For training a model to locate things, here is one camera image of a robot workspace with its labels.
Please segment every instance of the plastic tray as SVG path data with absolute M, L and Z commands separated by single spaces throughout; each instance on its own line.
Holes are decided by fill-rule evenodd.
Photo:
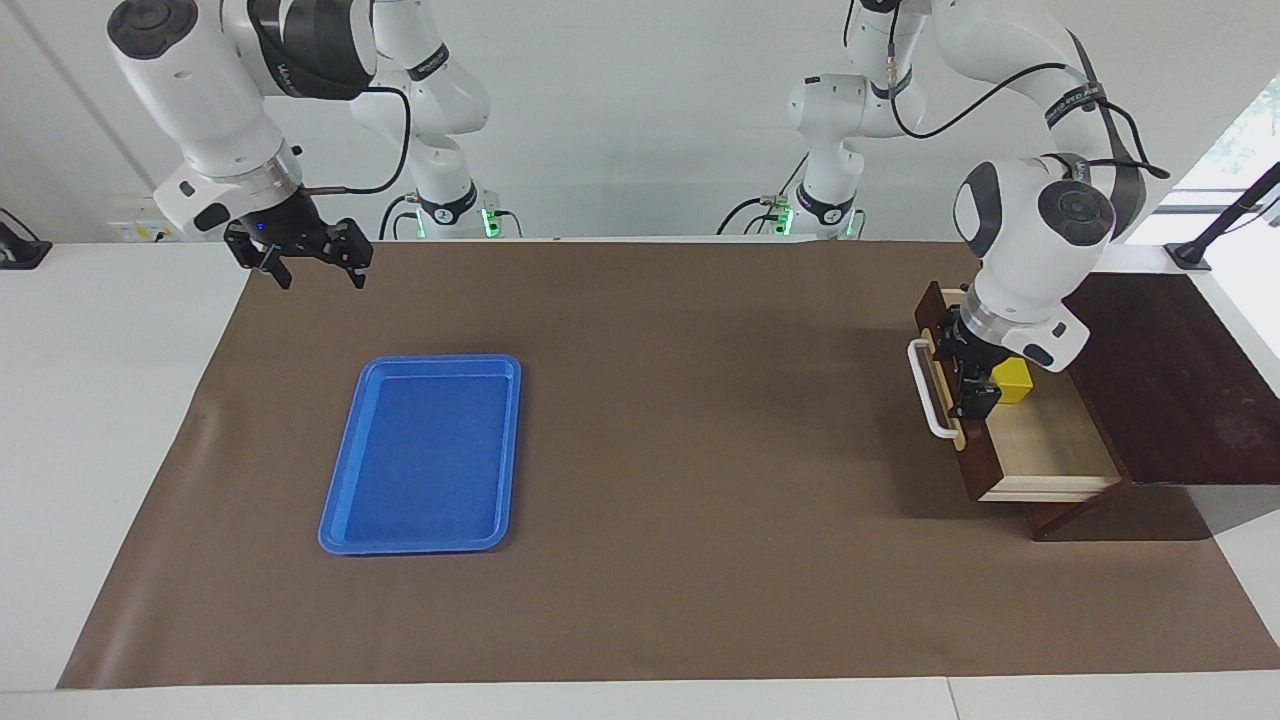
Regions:
M 520 363 L 381 357 L 360 375 L 320 544 L 334 555 L 476 552 L 507 534 Z

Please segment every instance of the white handle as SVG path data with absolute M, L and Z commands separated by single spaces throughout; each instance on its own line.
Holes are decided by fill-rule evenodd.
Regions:
M 915 392 L 920 396 L 920 409 L 924 410 L 924 421 L 929 425 L 933 437 L 941 439 L 956 439 L 960 432 L 938 419 L 933 407 L 933 398 L 929 396 L 929 382 L 924 375 L 924 366 L 920 365 L 920 350 L 928 350 L 929 341 L 914 340 L 906 346 L 906 361 L 911 365 L 911 375 L 915 377 Z

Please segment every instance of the wall socket panel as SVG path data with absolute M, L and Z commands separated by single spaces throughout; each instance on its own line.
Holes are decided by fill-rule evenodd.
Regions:
M 119 242 L 192 242 L 204 237 L 189 237 L 164 217 L 150 197 L 116 197 L 111 200 L 108 224 Z

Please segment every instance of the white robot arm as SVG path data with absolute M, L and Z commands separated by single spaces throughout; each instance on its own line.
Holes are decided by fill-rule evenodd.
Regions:
M 1132 119 L 1106 99 L 1083 45 L 1038 0 L 860 3 L 850 58 L 865 74 L 810 78 L 792 94 L 792 118 L 813 145 L 795 191 L 794 232 L 831 234 L 845 223 L 837 213 L 852 209 L 861 164 L 849 172 L 855 163 L 841 168 L 831 158 L 856 158 L 849 138 L 925 140 L 955 123 L 918 132 L 924 99 L 911 51 L 931 15 L 947 64 L 996 85 L 992 92 L 1010 87 L 1033 100 L 1056 145 L 1041 158 L 982 163 L 956 196 L 956 228 L 983 266 L 940 352 L 961 377 L 956 415 L 984 418 L 1000 396 L 989 373 L 1011 354 L 1061 372 L 1084 347 L 1089 331 L 1062 299 L 1137 219 L 1146 201 L 1142 173 L 1167 173 L 1146 161 Z M 836 108 L 844 88 L 851 88 L 846 108 Z M 1130 122 L 1140 161 L 1117 117 Z
M 451 58 L 426 0 L 374 0 L 372 9 L 378 53 L 389 60 L 374 85 L 407 94 L 413 109 L 408 172 L 417 186 L 415 200 L 426 236 L 495 234 L 497 197 L 471 177 L 462 149 L 449 137 L 485 127 L 489 95 Z M 365 95 L 351 109 L 366 127 L 401 143 L 403 118 L 390 99 Z
M 115 60 L 183 165 L 155 192 L 186 233 L 227 227 L 244 268 L 292 282 L 282 258 L 338 265 L 364 287 L 372 246 L 321 219 L 262 97 L 351 100 L 375 67 L 370 0 L 127 0 L 108 23 Z

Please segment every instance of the white table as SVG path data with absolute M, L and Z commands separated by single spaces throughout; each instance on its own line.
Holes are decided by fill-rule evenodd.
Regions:
M 1171 272 L 1157 249 L 1110 269 Z M 61 245 L 0 274 L 0 719 L 1267 717 L 1280 671 L 993 679 L 170 688 L 50 692 L 246 275 L 220 243 Z M 1280 360 L 1197 284 L 1274 387 Z M 1219 538 L 1280 635 L 1280 514 Z

